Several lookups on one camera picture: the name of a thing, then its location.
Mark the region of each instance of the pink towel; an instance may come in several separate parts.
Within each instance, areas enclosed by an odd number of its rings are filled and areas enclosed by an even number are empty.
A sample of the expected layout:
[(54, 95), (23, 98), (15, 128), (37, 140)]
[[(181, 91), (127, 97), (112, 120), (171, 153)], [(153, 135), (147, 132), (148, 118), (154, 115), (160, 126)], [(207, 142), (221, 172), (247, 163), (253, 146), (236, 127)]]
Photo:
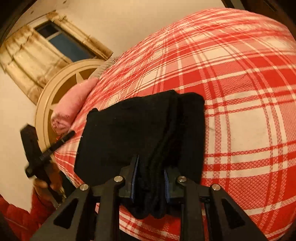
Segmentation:
[(58, 135), (69, 131), (86, 98), (98, 81), (99, 78), (93, 77), (76, 84), (60, 99), (50, 120), (53, 130)]

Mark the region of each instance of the bed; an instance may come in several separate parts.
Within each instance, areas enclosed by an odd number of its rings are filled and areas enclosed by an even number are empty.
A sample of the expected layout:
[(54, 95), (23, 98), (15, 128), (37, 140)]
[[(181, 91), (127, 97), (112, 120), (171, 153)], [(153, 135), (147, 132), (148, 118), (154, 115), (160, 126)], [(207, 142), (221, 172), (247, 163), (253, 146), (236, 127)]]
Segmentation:
[[(202, 184), (220, 184), (269, 240), (278, 240), (296, 217), (296, 42), (262, 15), (204, 10), (126, 51), (87, 97), (72, 125), (75, 137), (55, 152), (60, 169), (76, 187), (83, 183), (74, 164), (91, 109), (170, 89), (205, 99)], [(44, 138), (48, 115), (37, 108), (41, 148), (56, 138)], [(120, 229), (140, 240), (179, 240), (180, 220), (136, 220), (121, 207)]]

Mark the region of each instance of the window frame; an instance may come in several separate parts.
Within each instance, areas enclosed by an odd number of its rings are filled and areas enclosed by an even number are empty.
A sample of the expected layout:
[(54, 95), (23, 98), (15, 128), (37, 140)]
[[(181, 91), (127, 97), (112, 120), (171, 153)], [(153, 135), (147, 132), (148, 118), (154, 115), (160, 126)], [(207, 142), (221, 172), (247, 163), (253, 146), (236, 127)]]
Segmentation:
[[(46, 25), (51, 25), (53, 28), (55, 28), (57, 30), (56, 33), (48, 36), (47, 38), (45, 38), (44, 36), (42, 36), (37, 29), (38, 28), (42, 28), (43, 26), (45, 27)], [(52, 21), (46, 19), (45, 22), (42, 22), (41, 24), (38, 24), (37, 26), (34, 27), (34, 30), (43, 38), (45, 38), (53, 47), (55, 47), (58, 51), (60, 51), (56, 46), (54, 46), (50, 40), (53, 39), (54, 37), (60, 35), (60, 34), (64, 34), (69, 41), (74, 42), (79, 48), (83, 49), (84, 51), (88, 52), (90, 55), (93, 56), (93, 58), (89, 58), (89, 59), (102, 59), (100, 57), (98, 57), (91, 49), (89, 49), (87, 46), (85, 46), (83, 43), (81, 43), (79, 40), (77, 40), (74, 36), (70, 35), (69, 33), (67, 33), (65, 30), (63, 30), (61, 27), (59, 27), (58, 25), (56, 25), (55, 23), (53, 23)]]
[(34, 31), (35, 31), (35, 28), (36, 27), (44, 24), (45, 22), (48, 22), (48, 21), (55, 22), (57, 20), (58, 22), (61, 23), (61, 20), (64, 19), (64, 18), (65, 18), (67, 24), (69, 26), (71, 26), (71, 27), (74, 28), (73, 31), (70, 31), (69, 32), (67, 29), (64, 29), (63, 26), (60, 26), (59, 24), (56, 24), (56, 23), (55, 24), (58, 25), (61, 29), (63, 29), (70, 36), (72, 36), (74, 39), (76, 39), (81, 44), (83, 44), (91, 52), (93, 52), (95, 54), (95, 56), (97, 56), (97, 59), (102, 59), (102, 60), (106, 61), (106, 60), (108, 60), (112, 56), (112, 54), (114, 52), (111, 49), (109, 49), (106, 45), (104, 45), (102, 42), (100, 42), (95, 37), (84, 33), (74, 23), (72, 23), (71, 21), (69, 21), (67, 19), (67, 16), (66, 15), (63, 15), (63, 14), (60, 15), (56, 11), (52, 11), (52, 12), (46, 13), (43, 16), (40, 16), (40, 17), (34, 19), (33, 21), (27, 23), (26, 25), (29, 28), (34, 29)]

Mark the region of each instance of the curtain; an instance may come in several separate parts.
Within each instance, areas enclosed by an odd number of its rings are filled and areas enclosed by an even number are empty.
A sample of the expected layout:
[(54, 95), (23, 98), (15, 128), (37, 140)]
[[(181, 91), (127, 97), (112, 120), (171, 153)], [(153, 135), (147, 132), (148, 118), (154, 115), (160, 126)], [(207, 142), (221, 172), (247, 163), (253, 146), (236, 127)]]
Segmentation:
[(28, 25), (0, 48), (0, 63), (35, 104), (48, 81), (72, 61)]
[(75, 25), (69, 22), (66, 16), (60, 16), (56, 12), (50, 12), (47, 14), (47, 18), (66, 31), (68, 34), (72, 35), (86, 47), (88, 47), (96, 55), (101, 56), (104, 60), (107, 60), (111, 57), (113, 52), (103, 45), (97, 39), (86, 35), (83, 31), (78, 29)]

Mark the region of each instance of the red fabric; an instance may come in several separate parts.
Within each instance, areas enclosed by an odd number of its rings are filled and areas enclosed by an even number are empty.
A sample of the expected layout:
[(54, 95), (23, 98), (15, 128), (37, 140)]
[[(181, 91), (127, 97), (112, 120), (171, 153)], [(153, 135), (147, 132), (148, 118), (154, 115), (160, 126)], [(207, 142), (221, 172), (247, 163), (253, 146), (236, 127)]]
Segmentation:
[[(205, 99), (202, 184), (219, 183), (269, 240), (278, 239), (296, 215), (296, 42), (262, 15), (204, 10), (125, 52), (90, 92), (71, 127), (76, 136), (55, 153), (60, 169), (82, 184), (74, 164), (92, 108), (170, 89)], [(178, 240), (179, 225), (120, 209), (120, 228), (141, 240)]]
[(55, 208), (52, 203), (39, 199), (35, 191), (32, 194), (30, 213), (9, 204), (0, 196), (0, 212), (20, 241), (29, 241), (36, 230), (54, 211)]

